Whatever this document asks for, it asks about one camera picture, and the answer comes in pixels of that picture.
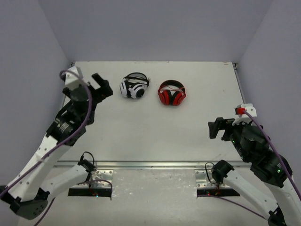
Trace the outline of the red black headphones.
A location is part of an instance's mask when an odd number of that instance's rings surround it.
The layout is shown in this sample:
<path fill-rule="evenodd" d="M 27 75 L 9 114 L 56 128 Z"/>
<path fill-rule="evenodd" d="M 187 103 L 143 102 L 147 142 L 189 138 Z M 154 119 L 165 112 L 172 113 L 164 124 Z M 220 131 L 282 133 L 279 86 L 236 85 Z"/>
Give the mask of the red black headphones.
<path fill-rule="evenodd" d="M 158 97 L 164 105 L 178 106 L 186 98 L 186 90 L 179 81 L 166 80 L 158 89 Z"/>

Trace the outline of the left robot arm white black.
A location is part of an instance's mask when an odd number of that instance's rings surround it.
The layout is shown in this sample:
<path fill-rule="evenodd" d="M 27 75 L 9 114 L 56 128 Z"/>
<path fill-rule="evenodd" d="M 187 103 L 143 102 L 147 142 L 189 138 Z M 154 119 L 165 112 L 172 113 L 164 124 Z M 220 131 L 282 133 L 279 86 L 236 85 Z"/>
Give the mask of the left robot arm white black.
<path fill-rule="evenodd" d="M 66 83 L 63 93 L 69 101 L 57 113 L 23 170 L 8 185 L 1 186 L 0 199 L 17 216 L 27 220 L 37 218 L 49 201 L 76 184 L 88 182 L 96 171 L 93 163 L 81 157 L 68 171 L 45 179 L 57 161 L 85 134 L 86 126 L 94 123 L 97 104 L 113 94 L 107 80 L 97 73 L 92 78 L 99 88 L 95 89 L 78 75 L 75 85 Z"/>

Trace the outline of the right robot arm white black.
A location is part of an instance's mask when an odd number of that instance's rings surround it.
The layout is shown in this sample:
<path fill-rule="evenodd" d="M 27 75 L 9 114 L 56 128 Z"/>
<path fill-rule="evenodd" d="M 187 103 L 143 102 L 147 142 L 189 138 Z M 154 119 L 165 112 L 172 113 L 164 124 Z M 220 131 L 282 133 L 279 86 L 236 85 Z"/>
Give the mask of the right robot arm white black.
<path fill-rule="evenodd" d="M 224 131 L 222 141 L 230 141 L 240 158 L 250 163 L 251 172 L 271 191 L 266 196 L 256 186 L 244 179 L 225 160 L 218 161 L 211 169 L 212 178 L 221 185 L 233 188 L 251 203 L 270 226 L 299 226 L 301 201 L 291 184 L 293 172 L 283 156 L 271 150 L 261 128 L 252 123 L 234 123 L 234 119 L 217 118 L 209 122 L 209 137 L 215 139 Z"/>

